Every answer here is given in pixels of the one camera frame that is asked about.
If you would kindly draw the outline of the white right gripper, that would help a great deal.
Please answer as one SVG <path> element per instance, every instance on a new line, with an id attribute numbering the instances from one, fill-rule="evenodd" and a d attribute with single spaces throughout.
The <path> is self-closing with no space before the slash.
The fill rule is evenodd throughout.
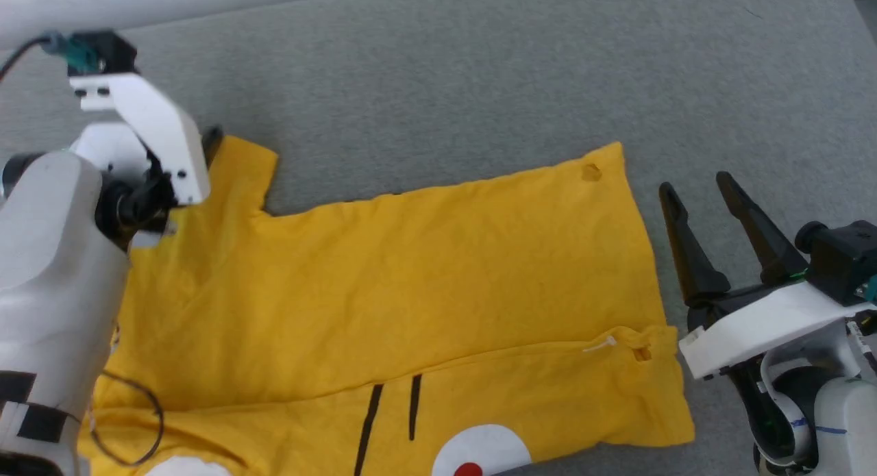
<path id="1" fill-rule="evenodd" d="M 729 212 L 741 223 L 761 264 L 762 284 L 777 286 L 797 279 L 808 268 L 805 258 L 773 220 L 727 171 L 715 183 Z M 689 225 L 689 212 L 676 189 L 661 183 L 658 198 L 685 305 L 697 305 L 730 291 L 727 277 L 715 269 Z M 679 342 L 693 378 L 719 373 L 808 333 L 863 310 L 861 303 L 841 305 L 807 281 L 774 290 L 708 329 L 698 327 Z"/>

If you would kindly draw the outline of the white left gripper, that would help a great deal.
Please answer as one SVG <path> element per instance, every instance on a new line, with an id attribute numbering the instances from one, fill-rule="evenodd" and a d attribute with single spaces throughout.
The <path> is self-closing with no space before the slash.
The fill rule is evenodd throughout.
<path id="1" fill-rule="evenodd" d="M 98 229 L 122 249 L 154 244 L 172 210 L 209 197 L 209 165 L 225 138 L 222 126 L 200 134 L 184 109 L 137 73 L 69 82 L 83 111 L 118 115 L 85 126 L 70 148 L 99 171 Z"/>

